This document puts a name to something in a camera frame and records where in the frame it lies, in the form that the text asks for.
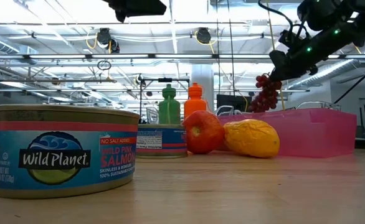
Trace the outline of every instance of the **computer monitor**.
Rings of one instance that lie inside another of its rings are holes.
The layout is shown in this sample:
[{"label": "computer monitor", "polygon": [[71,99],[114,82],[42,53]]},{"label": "computer monitor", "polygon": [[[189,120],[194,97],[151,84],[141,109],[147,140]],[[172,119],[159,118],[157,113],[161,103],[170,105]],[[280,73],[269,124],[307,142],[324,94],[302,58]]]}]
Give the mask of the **computer monitor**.
[{"label": "computer monitor", "polygon": [[[250,102],[252,102],[252,97],[245,96],[248,101],[248,107]],[[246,107],[246,101],[242,96],[231,96],[231,95],[217,95],[217,108],[220,106],[233,106],[235,110],[240,110],[241,112],[248,111]]]}]

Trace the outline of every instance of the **can label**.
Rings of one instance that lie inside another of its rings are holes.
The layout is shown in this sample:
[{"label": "can label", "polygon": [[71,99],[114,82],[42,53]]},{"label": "can label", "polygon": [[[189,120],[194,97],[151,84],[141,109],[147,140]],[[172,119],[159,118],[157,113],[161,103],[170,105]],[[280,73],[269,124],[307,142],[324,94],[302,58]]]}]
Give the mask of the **can label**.
[{"label": "can label", "polygon": [[134,173],[137,125],[0,121],[0,189],[47,190]]},{"label": "can label", "polygon": [[137,153],[182,154],[187,152],[186,131],[178,128],[139,128]]}]

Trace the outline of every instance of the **wild planet logo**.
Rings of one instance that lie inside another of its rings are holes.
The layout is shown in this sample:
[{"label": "wild planet logo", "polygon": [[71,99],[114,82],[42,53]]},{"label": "wild planet logo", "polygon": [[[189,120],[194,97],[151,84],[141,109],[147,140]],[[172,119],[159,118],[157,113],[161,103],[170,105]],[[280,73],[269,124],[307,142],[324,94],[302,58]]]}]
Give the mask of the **wild planet logo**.
[{"label": "wild planet logo", "polygon": [[90,167],[91,151],[83,150],[77,139],[63,132],[48,132],[36,137],[27,149],[19,151],[19,168],[47,185],[62,184]]}]

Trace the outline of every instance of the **tin can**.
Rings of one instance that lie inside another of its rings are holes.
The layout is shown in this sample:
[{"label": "tin can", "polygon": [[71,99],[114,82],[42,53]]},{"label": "tin can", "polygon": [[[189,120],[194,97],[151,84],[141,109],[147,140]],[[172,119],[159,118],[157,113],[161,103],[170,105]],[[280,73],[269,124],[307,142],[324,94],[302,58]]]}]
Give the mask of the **tin can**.
[{"label": "tin can", "polygon": [[0,105],[0,197],[68,197],[127,184],[138,119],[103,108]]},{"label": "tin can", "polygon": [[137,158],[175,159],[186,157],[184,126],[178,124],[139,124]]}]

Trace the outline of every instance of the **bottle cap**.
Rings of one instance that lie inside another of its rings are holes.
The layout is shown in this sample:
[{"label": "bottle cap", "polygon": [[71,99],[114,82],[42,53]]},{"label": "bottle cap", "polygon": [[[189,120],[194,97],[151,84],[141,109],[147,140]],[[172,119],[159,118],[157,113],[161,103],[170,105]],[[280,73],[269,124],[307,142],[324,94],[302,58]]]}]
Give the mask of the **bottle cap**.
[{"label": "bottle cap", "polygon": [[162,90],[162,95],[165,99],[167,99],[169,96],[171,98],[176,97],[176,89],[175,88],[171,88],[171,84],[167,84],[166,88],[164,88]]},{"label": "bottle cap", "polygon": [[189,97],[201,97],[202,96],[202,86],[197,83],[193,83],[191,87],[188,88]]}]

